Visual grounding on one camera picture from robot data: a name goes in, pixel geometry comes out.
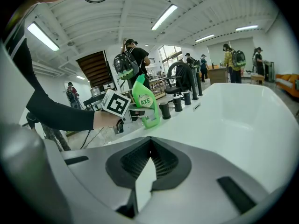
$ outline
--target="black strip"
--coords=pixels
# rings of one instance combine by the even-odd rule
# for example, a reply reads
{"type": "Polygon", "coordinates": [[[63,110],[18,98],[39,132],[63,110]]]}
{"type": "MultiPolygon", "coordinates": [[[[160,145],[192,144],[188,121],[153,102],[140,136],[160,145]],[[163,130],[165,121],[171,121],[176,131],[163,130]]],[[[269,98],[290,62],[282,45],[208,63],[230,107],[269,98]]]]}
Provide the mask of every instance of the black strip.
{"type": "Polygon", "coordinates": [[[83,162],[86,160],[89,160],[89,158],[86,156],[80,156],[80,157],[76,157],[76,158],[66,159],[65,163],[66,163],[66,165],[71,165],[71,164],[83,162]]]}
{"type": "Polygon", "coordinates": [[[219,178],[217,182],[241,214],[249,211],[256,205],[231,177],[219,178]]]}

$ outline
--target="ceiling light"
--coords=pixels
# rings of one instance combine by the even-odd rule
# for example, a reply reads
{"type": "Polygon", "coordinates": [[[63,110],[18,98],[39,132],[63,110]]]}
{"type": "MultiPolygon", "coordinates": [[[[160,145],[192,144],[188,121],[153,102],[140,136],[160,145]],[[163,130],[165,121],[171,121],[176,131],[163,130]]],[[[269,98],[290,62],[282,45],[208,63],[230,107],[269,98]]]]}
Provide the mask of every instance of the ceiling light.
{"type": "Polygon", "coordinates": [[[27,29],[53,51],[59,50],[59,47],[38,27],[38,25],[35,22],[33,22],[29,27],[27,27],[27,29]]]}
{"type": "Polygon", "coordinates": [[[195,42],[200,42],[200,41],[202,41],[202,40],[204,40],[204,39],[208,39],[208,38],[213,37],[213,36],[215,36],[215,35],[214,35],[214,34],[212,34],[212,35],[207,35],[207,36],[205,36],[205,37],[203,37],[203,38],[200,38],[200,39],[196,40],[195,42]]]}
{"type": "Polygon", "coordinates": [[[158,21],[154,24],[154,26],[151,28],[153,31],[156,31],[157,28],[162,24],[165,19],[172,14],[178,7],[175,5],[171,5],[163,14],[162,16],[158,19],[158,21]]]}
{"type": "Polygon", "coordinates": [[[85,78],[81,77],[81,76],[76,76],[77,78],[81,79],[81,80],[85,80],[85,78]]]}
{"type": "Polygon", "coordinates": [[[258,25],[252,25],[252,26],[247,26],[247,27],[242,27],[242,28],[236,28],[236,31],[242,31],[242,30],[248,30],[248,29],[254,29],[257,28],[258,25]]]}

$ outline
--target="orange couch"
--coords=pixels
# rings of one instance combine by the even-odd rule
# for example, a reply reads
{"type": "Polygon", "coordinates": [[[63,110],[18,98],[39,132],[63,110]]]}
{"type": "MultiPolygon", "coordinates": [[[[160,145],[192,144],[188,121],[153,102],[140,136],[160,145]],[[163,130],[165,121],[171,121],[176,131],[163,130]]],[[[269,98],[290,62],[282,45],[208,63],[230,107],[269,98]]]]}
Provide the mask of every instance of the orange couch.
{"type": "Polygon", "coordinates": [[[295,81],[299,80],[298,74],[276,74],[276,85],[287,91],[290,95],[299,98],[299,91],[296,90],[295,81]]]}

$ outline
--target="desk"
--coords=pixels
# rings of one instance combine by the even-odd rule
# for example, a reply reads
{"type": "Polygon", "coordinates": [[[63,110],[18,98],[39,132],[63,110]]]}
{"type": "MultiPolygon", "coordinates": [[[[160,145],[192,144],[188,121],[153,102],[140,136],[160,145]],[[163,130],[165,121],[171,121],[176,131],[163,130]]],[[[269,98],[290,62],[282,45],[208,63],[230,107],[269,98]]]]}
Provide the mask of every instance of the desk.
{"type": "Polygon", "coordinates": [[[263,83],[264,83],[264,81],[265,81],[265,78],[264,78],[264,76],[262,76],[262,75],[252,75],[251,76],[251,83],[252,83],[252,81],[261,81],[262,82],[262,85],[263,85],[263,83]]]}
{"type": "Polygon", "coordinates": [[[211,84],[228,82],[228,72],[225,67],[218,69],[209,69],[207,70],[207,76],[210,78],[211,84]]]}

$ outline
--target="black shirt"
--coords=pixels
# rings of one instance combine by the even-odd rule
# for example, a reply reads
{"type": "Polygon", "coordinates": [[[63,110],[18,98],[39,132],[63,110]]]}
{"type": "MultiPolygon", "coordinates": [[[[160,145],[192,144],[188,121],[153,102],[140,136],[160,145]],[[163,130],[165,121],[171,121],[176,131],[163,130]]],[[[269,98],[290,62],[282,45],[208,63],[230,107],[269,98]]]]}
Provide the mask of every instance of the black shirt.
{"type": "Polygon", "coordinates": [[[201,69],[206,69],[206,60],[205,60],[205,58],[201,58],[200,61],[201,61],[200,68],[201,69]]]}
{"type": "Polygon", "coordinates": [[[51,100],[39,84],[32,66],[27,39],[24,37],[24,24],[15,26],[4,40],[8,54],[22,75],[35,89],[26,108],[36,118],[50,128],[66,131],[93,129],[94,111],[74,109],[51,100]]]}
{"type": "Polygon", "coordinates": [[[258,52],[256,53],[256,65],[257,66],[263,66],[263,63],[262,62],[258,62],[257,59],[260,59],[260,60],[263,59],[262,55],[260,53],[258,53],[258,52]]]}
{"type": "Polygon", "coordinates": [[[141,75],[142,73],[144,74],[148,73],[147,70],[145,69],[144,58],[148,56],[149,53],[139,47],[130,48],[129,52],[133,55],[139,68],[142,70],[139,72],[139,75],[141,75]]]}

